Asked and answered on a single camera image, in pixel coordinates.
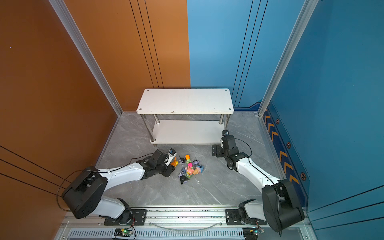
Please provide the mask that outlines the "black purple kuromi figure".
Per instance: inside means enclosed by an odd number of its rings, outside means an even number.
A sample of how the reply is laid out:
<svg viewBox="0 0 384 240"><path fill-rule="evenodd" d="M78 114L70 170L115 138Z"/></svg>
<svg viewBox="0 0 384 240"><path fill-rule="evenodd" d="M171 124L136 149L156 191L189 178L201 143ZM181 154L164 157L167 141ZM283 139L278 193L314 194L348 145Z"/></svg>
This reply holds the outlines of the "black purple kuromi figure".
<svg viewBox="0 0 384 240"><path fill-rule="evenodd" d="M186 163L186 159L184 159L183 157L179 157L179 163L184 165Z"/></svg>

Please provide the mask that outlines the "green truck orange top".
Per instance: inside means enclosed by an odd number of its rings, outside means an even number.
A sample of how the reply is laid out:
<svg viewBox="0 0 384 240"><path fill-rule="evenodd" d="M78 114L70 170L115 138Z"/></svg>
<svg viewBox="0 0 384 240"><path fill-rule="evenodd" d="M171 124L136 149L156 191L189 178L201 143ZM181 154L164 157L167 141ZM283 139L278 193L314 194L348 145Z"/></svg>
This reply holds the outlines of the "green truck orange top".
<svg viewBox="0 0 384 240"><path fill-rule="evenodd" d="M185 155L185 158L186 158L186 164L190 164L192 161L191 161L191 158L190 158L190 155Z"/></svg>

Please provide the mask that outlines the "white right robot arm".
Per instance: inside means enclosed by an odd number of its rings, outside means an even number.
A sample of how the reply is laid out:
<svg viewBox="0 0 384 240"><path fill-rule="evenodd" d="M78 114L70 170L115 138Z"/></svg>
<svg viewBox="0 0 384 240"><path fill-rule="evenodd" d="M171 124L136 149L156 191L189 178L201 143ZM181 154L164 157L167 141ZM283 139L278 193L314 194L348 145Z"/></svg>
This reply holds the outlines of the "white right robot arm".
<svg viewBox="0 0 384 240"><path fill-rule="evenodd" d="M213 155L224 158L227 168L246 177L262 194L262 203L250 199L239 204L240 221L245 225L267 222L277 233L305 219L305 213L294 185L259 167L250 155L240 152L236 138L222 131L221 143L213 145Z"/></svg>

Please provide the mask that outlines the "purple eared figure toy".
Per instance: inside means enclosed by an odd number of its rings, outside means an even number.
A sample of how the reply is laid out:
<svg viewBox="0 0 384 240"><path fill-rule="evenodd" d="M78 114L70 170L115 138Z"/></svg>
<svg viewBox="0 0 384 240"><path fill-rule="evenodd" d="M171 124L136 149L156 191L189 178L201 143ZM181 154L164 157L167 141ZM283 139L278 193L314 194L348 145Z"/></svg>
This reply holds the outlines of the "purple eared figure toy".
<svg viewBox="0 0 384 240"><path fill-rule="evenodd" d="M194 160L193 161L193 166L194 167L197 167L197 166L199 166L200 165L200 161L198 161L198 160Z"/></svg>

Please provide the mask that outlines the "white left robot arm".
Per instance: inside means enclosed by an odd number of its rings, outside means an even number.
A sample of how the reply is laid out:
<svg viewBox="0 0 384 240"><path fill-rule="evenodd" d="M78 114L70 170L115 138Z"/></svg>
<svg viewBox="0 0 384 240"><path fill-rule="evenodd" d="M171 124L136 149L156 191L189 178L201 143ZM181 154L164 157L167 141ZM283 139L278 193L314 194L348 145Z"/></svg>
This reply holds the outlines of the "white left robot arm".
<svg viewBox="0 0 384 240"><path fill-rule="evenodd" d="M151 156L122 167L100 170L88 167L62 192L61 197L77 219L98 215L117 225L131 225L134 213L129 204L121 198L106 197L105 191L158 174L169 177L175 169L171 163L176 156L174 149L166 153L156 150Z"/></svg>

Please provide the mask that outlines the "orange fox toy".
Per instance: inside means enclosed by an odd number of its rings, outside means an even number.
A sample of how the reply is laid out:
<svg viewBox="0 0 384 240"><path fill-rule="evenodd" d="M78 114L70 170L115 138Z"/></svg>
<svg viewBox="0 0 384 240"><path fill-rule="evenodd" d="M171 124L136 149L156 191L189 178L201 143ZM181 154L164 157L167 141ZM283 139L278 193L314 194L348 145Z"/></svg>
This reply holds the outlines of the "orange fox toy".
<svg viewBox="0 0 384 240"><path fill-rule="evenodd" d="M171 162L171 165L172 165L173 167L176 167L178 164L179 164L179 162L178 162L176 159L174 159L174 160Z"/></svg>

